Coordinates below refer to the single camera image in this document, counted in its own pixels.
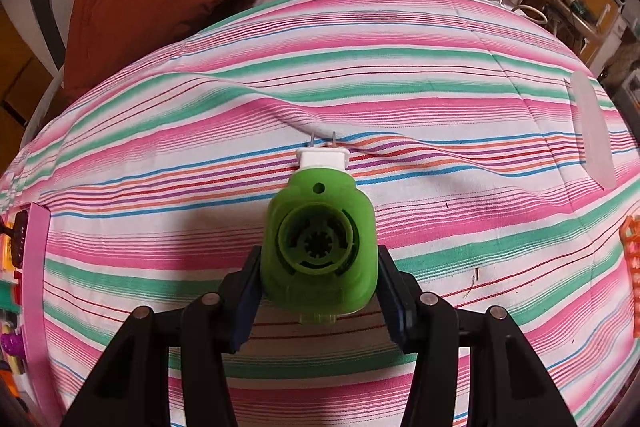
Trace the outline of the orange basket at edge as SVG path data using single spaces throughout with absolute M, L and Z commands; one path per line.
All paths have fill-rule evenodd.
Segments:
M 632 291 L 634 311 L 634 337 L 640 337 L 640 220 L 638 215 L 627 216 L 620 226 L 620 243 L 623 245 Z

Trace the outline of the green plastic plug-in device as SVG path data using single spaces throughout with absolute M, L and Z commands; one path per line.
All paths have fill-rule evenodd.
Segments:
M 296 150 L 297 168 L 268 205 L 260 274 L 267 298 L 311 324 L 367 306 L 378 281 L 378 236 L 369 197 L 332 142 Z

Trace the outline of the translucent white tape strip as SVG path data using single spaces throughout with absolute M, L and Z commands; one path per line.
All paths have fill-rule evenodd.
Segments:
M 596 91 L 588 76 L 578 70 L 570 76 L 582 141 L 585 147 L 585 169 L 591 179 L 605 190 L 616 187 L 616 176 L 608 126 L 600 109 Z

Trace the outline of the purple plastic mold toy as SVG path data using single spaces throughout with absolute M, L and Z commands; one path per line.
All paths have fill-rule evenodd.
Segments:
M 1 326 L 1 349 L 9 357 L 26 359 L 26 351 L 21 327 L 13 327 L 10 324 Z

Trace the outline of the pink bordered white tray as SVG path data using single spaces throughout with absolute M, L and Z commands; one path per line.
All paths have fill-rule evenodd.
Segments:
M 14 286 L 8 297 L 16 308 L 17 332 L 22 337 L 22 386 L 35 402 L 43 425 L 57 426 L 65 407 L 54 384 L 43 311 L 49 225 L 49 209 L 35 202 L 18 208 L 1 223 L 1 278 Z

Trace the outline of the striped pink bed cover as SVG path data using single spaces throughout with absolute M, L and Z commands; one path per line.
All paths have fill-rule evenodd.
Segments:
M 306 145 L 335 143 L 398 267 L 452 305 L 505 307 L 578 425 L 639 361 L 620 226 L 639 151 L 598 92 L 616 185 L 584 166 L 582 62 L 484 0 L 279 0 L 103 81 L 1 179 L 51 213 L 43 316 L 70 405 L 137 306 L 179 308 L 239 269 Z

